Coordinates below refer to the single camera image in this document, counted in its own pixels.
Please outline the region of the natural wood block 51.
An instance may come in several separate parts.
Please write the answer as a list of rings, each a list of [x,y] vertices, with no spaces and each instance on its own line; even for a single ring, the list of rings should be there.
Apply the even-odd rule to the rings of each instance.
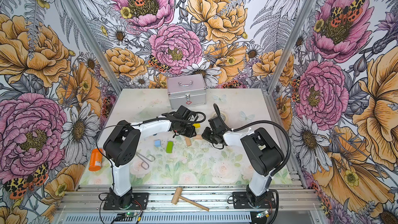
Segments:
[[[201,135],[197,135],[197,136],[193,137],[193,139],[195,139],[195,140],[202,140],[203,138],[202,138]]]

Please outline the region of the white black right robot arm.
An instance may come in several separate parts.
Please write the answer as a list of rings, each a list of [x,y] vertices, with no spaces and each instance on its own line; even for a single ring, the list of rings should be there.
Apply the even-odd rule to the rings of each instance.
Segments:
[[[285,155],[274,139],[264,128],[246,131],[228,129],[222,118],[209,119],[202,138],[213,145],[239,146],[244,149],[254,169],[252,179],[246,189],[247,202],[251,207],[259,207],[270,196],[270,185],[274,175],[284,167]]]

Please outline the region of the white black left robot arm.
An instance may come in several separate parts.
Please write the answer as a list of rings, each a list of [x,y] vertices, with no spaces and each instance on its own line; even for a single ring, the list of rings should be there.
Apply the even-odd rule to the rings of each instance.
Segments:
[[[204,113],[180,106],[174,112],[137,123],[119,121],[103,144],[105,157],[110,162],[112,170],[113,183],[108,196],[113,200],[113,205],[127,209],[133,204],[129,163],[136,156],[140,141],[164,132],[192,138],[197,135],[194,125],[205,120]]]

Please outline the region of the green wood block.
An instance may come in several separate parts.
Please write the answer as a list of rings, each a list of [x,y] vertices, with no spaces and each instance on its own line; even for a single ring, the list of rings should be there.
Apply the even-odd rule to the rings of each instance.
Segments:
[[[166,145],[166,153],[172,153],[174,147],[174,142],[168,141]]]

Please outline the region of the light blue wood cube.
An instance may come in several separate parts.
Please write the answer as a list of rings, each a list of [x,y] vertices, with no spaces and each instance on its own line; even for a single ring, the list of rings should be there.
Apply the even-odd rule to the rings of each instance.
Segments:
[[[155,147],[161,147],[162,146],[160,140],[155,140],[154,141],[154,145],[155,145]]]

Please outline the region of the silver pink metal case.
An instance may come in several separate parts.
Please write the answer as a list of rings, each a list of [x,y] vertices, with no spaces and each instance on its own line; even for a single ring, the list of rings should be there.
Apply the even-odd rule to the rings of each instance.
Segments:
[[[200,74],[167,79],[167,93],[171,108],[192,107],[206,104],[206,84]]]

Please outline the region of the metal tongs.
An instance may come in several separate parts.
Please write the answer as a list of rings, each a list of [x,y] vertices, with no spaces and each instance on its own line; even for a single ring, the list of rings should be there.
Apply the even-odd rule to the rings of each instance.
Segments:
[[[144,170],[148,170],[150,168],[150,162],[155,162],[155,157],[151,154],[144,156],[141,153],[137,152],[136,156],[141,160],[140,167]]]

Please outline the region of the wooden mallet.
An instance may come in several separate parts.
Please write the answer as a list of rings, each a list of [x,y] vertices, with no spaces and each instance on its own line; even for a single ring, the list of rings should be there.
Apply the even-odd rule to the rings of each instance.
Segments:
[[[173,194],[171,203],[174,204],[174,205],[177,205],[179,200],[182,200],[182,201],[187,202],[189,204],[192,204],[192,205],[194,205],[194,206],[196,206],[196,207],[198,207],[198,208],[200,208],[200,209],[202,209],[204,211],[209,212],[209,208],[208,207],[203,206],[203,205],[201,205],[201,204],[199,204],[199,203],[197,203],[195,201],[192,201],[192,200],[182,196],[181,194],[182,194],[182,188],[181,187],[177,187],[175,192],[174,192],[174,194]]]

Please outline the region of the orange plastic bottle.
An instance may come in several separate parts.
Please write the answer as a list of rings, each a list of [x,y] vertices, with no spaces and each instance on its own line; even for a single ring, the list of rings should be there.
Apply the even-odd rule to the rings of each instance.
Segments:
[[[95,148],[91,152],[89,168],[91,172],[99,171],[102,168],[103,150]]]

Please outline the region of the right circuit board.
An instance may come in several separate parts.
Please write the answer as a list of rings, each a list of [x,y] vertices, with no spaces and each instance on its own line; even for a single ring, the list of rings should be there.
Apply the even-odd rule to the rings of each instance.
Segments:
[[[269,212],[267,210],[264,210],[262,212],[259,212],[256,215],[256,218],[268,218],[269,217]]]

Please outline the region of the circuit board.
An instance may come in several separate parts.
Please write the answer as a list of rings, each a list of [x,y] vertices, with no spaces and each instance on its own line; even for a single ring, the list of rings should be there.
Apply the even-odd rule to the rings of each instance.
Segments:
[[[138,220],[142,217],[143,213],[139,213],[139,212],[126,212],[126,213],[120,213],[117,215],[117,219],[118,220],[124,220],[124,221],[128,221],[128,220]]]
[[[256,215],[256,218],[268,218],[269,217],[269,212],[267,210],[264,210],[262,212],[259,212]]]

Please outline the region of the left circuit board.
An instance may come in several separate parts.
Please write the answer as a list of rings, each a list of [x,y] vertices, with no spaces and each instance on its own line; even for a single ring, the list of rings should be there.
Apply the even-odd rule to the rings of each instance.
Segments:
[[[139,212],[126,212],[126,213],[120,213],[117,215],[117,219],[118,220],[124,220],[124,221],[128,221],[128,220],[138,220],[142,217],[143,213],[139,213]]]

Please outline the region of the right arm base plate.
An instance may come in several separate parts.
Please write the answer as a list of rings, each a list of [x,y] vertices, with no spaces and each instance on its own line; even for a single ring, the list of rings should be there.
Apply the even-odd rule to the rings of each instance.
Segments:
[[[276,197],[272,192],[266,192],[261,196],[255,196],[249,192],[233,192],[232,200],[235,209],[247,208],[276,208]]]

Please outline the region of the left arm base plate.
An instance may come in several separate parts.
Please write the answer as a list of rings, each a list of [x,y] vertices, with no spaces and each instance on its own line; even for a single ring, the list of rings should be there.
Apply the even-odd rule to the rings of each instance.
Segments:
[[[116,210],[145,210],[148,204],[149,193],[131,193],[127,200],[120,200],[118,196],[108,194],[103,209],[107,211]]]

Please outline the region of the aluminium front rail frame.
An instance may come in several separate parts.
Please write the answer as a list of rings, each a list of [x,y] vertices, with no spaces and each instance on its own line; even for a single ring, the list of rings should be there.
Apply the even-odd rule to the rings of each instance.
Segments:
[[[273,187],[276,208],[235,209],[233,192],[246,192],[244,186],[184,186],[182,196],[209,208],[204,211],[179,200],[171,203],[176,186],[135,186],[133,193],[149,193],[145,210],[103,209],[106,200],[104,187],[83,187],[69,192],[55,213],[55,224],[325,224],[320,201],[313,190],[300,186]],[[267,210],[268,218],[256,218]],[[143,213],[138,220],[118,220],[126,212]]]

